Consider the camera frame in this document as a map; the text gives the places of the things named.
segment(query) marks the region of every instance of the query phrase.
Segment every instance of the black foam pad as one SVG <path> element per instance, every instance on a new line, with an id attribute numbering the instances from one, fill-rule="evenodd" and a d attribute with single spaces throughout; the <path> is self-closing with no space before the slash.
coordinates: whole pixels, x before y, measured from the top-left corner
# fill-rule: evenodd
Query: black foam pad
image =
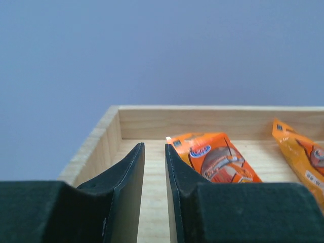
<path id="1" fill-rule="evenodd" d="M 324 216 L 297 183 L 214 184 L 166 145 L 171 242 L 324 242 Z"/>
<path id="2" fill-rule="evenodd" d="M 78 188 L 60 181 L 1 182 L 0 242 L 136 242 L 144 153 L 137 144 Z"/>

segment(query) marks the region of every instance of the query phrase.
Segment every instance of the tray side wall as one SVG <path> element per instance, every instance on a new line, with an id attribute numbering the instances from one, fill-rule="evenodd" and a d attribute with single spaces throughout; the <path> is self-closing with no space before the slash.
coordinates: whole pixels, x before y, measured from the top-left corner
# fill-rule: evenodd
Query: tray side wall
<path id="1" fill-rule="evenodd" d="M 231 139 L 267 140 L 275 117 L 314 140 L 324 138 L 323 107 L 120 106 L 119 116 L 123 139 L 223 131 Z"/>
<path id="2" fill-rule="evenodd" d="M 113 165 L 121 142 L 118 106 L 111 106 L 57 180 L 78 186 L 99 175 Z"/>

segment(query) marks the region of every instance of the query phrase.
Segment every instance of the lavender background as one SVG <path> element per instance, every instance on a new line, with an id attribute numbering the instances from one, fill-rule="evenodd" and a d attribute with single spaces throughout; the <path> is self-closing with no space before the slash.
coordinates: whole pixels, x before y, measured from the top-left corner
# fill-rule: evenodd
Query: lavender background
<path id="1" fill-rule="evenodd" d="M 0 1 L 0 180 L 56 179 L 113 104 L 323 106 L 324 1 Z"/>

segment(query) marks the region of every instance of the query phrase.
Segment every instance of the light wood surface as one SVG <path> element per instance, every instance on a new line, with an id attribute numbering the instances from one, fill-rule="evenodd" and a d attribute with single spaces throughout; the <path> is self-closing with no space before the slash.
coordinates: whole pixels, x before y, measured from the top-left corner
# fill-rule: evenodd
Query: light wood surface
<path id="1" fill-rule="evenodd" d="M 58 179 L 78 186 L 144 142 L 138 242 L 170 242 L 165 137 L 187 132 L 226 132 L 263 181 L 299 182 L 272 138 L 275 117 L 324 145 L 323 107 L 113 106 Z"/>
<path id="2" fill-rule="evenodd" d="M 324 108 L 246 106 L 121 106 L 121 136 L 125 139 L 164 139 L 189 132 L 226 132 L 231 139 L 269 139 L 273 119 L 300 133 L 324 138 Z"/>

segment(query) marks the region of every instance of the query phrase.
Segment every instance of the orange snack package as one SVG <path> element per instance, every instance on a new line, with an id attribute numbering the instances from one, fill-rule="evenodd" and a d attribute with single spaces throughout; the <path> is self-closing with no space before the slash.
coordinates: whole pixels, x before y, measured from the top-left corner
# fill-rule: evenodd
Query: orange snack package
<path id="1" fill-rule="evenodd" d="M 272 135 L 289 166 L 324 208 L 323 148 L 278 119 L 273 122 Z"/>
<path id="2" fill-rule="evenodd" d="M 225 133 L 188 133 L 167 137 L 167 143 L 211 182 L 262 182 Z"/>

